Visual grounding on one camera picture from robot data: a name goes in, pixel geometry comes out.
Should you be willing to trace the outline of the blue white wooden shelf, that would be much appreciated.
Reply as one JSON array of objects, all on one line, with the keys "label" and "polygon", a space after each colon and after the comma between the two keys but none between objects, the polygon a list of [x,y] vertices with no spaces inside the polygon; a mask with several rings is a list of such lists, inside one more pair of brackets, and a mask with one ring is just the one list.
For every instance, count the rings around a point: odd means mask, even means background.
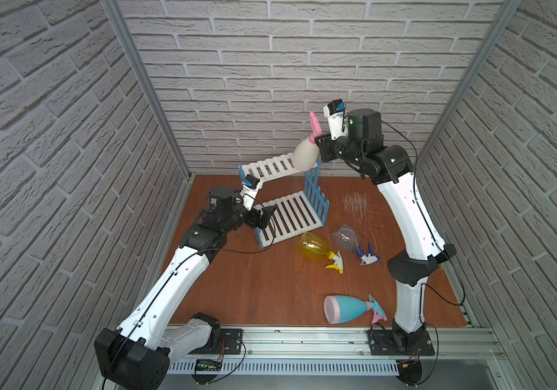
[{"label": "blue white wooden shelf", "polygon": [[[318,186],[320,164],[318,159],[304,173],[303,190],[255,206],[260,211],[275,207],[269,226],[255,229],[262,249],[326,225],[330,202]],[[238,169],[242,180],[254,176],[264,184],[299,172],[292,164],[291,153],[239,165]]]}]

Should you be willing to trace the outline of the yellow spray bottle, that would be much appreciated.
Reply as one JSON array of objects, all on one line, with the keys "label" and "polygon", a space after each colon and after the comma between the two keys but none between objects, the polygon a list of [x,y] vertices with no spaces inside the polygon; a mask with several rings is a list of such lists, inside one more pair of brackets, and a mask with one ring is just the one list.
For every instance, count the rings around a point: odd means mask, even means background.
[{"label": "yellow spray bottle", "polygon": [[305,232],[301,235],[296,249],[307,258],[332,260],[333,263],[327,265],[326,268],[337,270],[338,273],[343,275],[343,258],[340,252],[332,251],[322,237],[312,232]]}]

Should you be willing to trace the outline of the white pink spray bottle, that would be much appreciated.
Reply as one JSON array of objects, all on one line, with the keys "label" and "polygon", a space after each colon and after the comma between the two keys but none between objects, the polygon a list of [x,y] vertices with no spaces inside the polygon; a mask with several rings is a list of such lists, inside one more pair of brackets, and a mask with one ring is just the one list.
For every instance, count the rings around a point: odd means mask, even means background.
[{"label": "white pink spray bottle", "polygon": [[309,113],[309,123],[311,134],[296,147],[292,154],[292,165],[301,172],[307,172],[313,168],[319,156],[319,148],[315,139],[322,136],[322,127],[314,112]]}]

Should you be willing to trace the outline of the clear blue spray bottle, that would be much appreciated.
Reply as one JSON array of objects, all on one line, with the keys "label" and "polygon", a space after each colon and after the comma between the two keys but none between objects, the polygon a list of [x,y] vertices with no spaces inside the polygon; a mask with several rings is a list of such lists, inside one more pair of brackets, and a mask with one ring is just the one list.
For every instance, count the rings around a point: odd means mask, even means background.
[{"label": "clear blue spray bottle", "polygon": [[368,244],[368,251],[364,251],[361,239],[356,231],[348,224],[342,224],[333,234],[333,241],[343,250],[347,250],[361,260],[361,266],[371,265],[380,260],[379,255],[374,253],[371,243]]}]

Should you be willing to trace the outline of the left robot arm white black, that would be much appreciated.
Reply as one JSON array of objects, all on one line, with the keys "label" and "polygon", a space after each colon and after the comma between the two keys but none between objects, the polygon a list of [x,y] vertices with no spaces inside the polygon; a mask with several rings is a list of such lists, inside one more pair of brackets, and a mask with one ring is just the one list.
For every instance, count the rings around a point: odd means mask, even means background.
[{"label": "left robot arm white black", "polygon": [[199,313],[177,328],[166,342],[166,328],[199,276],[224,250],[229,232],[248,225],[264,229],[275,206],[257,209],[263,183],[247,175],[237,189],[218,186],[207,196],[186,230],[172,260],[146,297],[120,325],[104,328],[94,341],[99,370],[105,381],[126,389],[156,389],[170,365],[192,352],[220,351],[220,322]]}]

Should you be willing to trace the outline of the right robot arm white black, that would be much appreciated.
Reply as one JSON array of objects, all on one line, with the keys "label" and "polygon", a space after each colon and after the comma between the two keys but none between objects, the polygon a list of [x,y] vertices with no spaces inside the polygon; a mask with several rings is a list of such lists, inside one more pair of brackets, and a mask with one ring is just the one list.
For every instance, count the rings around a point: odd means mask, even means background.
[{"label": "right robot arm white black", "polygon": [[379,112],[347,111],[337,99],[323,108],[327,135],[316,136],[324,162],[340,159],[362,178],[370,178],[390,206],[405,250],[391,258],[387,268],[396,282],[396,312],[391,343],[400,353],[412,352],[428,335],[423,318],[428,278],[456,249],[439,235],[415,183],[415,169],[406,150],[384,143]]}]

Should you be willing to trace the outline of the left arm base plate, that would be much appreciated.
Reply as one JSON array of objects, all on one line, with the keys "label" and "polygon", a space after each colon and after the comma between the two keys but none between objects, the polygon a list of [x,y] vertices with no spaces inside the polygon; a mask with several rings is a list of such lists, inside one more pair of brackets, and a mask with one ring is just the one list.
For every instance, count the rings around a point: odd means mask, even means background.
[{"label": "left arm base plate", "polygon": [[240,355],[243,336],[244,330],[242,328],[222,328],[220,333],[210,337],[206,346],[198,349],[197,354]]}]

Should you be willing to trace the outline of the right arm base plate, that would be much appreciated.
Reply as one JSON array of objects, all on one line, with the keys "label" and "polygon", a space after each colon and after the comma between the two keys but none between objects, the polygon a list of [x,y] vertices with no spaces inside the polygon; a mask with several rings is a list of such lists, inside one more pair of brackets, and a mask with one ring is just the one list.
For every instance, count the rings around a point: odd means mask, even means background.
[{"label": "right arm base plate", "polygon": [[402,329],[372,329],[366,334],[372,356],[435,356],[433,341],[423,329],[412,333]]}]

